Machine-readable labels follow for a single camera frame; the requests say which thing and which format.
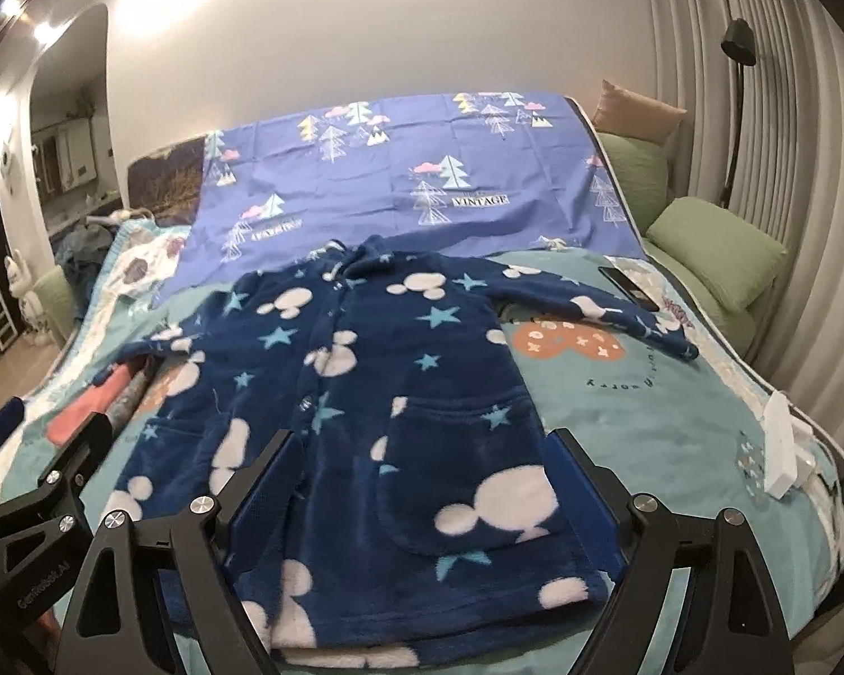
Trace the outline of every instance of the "beige pillow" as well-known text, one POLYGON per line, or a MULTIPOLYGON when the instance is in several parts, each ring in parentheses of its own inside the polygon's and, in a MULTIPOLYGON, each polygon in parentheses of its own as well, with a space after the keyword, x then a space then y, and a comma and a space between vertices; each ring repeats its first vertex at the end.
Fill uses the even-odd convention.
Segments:
POLYGON ((643 139, 663 146, 687 110, 656 101, 603 81, 603 95, 596 106, 594 128, 619 137, 643 139))

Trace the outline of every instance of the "robe pocket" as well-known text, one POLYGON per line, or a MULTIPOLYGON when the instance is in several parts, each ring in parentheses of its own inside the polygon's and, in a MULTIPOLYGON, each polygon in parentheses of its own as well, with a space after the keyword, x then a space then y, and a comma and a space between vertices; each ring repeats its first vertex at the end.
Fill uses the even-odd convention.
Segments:
POLYGON ((209 490, 213 456, 229 427, 224 414, 203 422, 150 419, 107 509, 125 509, 135 520, 181 512, 209 490))
POLYGON ((488 398, 408 398, 372 449, 381 524, 401 548, 430 556, 563 530, 542 467, 543 436, 524 387, 488 398))

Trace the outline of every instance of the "ceiling light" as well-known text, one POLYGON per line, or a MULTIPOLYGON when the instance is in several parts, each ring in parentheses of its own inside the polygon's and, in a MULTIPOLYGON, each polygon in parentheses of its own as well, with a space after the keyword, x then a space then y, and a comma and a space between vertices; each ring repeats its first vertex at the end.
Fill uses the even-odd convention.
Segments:
POLYGON ((16 17, 23 12, 21 0, 4 0, 0 3, 0 12, 6 17, 16 17))
POLYGON ((65 32, 65 28, 67 27, 68 25, 57 25, 54 28, 54 26, 50 25, 50 23, 42 22, 34 28, 34 37, 38 40, 38 43, 42 44, 43 47, 49 48, 52 44, 59 40, 60 35, 65 32))

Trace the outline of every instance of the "pink fabric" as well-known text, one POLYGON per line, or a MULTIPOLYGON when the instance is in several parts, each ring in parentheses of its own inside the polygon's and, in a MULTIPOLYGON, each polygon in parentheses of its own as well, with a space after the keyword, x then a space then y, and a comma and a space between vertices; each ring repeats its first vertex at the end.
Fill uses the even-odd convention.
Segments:
POLYGON ((663 146, 685 118, 684 109, 603 81, 603 95, 591 121, 599 132, 633 137, 663 146))
POLYGON ((66 408, 59 412, 47 426, 47 439, 56 446, 63 446, 84 419, 98 411, 104 413, 131 383, 135 373, 144 365, 143 358, 117 365, 101 386, 91 386, 66 408))

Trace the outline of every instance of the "blue robe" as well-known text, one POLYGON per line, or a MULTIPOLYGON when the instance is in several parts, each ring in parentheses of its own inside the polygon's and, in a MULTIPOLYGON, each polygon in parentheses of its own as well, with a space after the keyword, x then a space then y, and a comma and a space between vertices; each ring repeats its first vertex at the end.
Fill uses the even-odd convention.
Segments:
MULTIPOLYGON (((110 504, 176 513, 289 428, 302 475, 276 486, 288 475, 272 469, 226 561, 266 645, 396 642, 396 660, 368 663, 436 664, 582 626, 605 587, 544 476, 544 430, 495 308, 612 326, 685 361, 698 350, 536 269, 384 253, 377 237, 329 246, 122 349, 188 362, 110 504)), ((164 592, 186 628, 180 589, 164 592)))

